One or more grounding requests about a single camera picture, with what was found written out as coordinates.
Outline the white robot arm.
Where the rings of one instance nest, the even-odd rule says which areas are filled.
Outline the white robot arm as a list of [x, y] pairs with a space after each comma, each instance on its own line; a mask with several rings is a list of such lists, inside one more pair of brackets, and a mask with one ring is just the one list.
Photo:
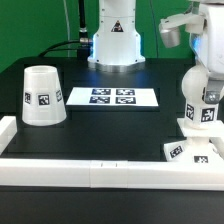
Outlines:
[[[189, 45], [206, 69], [203, 100], [216, 104], [224, 88], [224, 0], [190, 0], [190, 11], [164, 18], [159, 32], [167, 48], [180, 44], [179, 28], [190, 34]], [[91, 68], [126, 72], [145, 62], [135, 29], [136, 0], [99, 0], [99, 29], [93, 36]]]

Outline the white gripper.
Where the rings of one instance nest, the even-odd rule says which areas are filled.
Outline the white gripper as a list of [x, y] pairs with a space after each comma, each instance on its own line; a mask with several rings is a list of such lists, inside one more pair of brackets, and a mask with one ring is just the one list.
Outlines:
[[224, 1], [192, 1], [184, 13], [162, 18], [159, 31], [167, 48], [180, 44], [179, 28], [190, 34], [189, 45], [211, 77], [203, 91], [206, 104], [218, 104], [224, 88]]

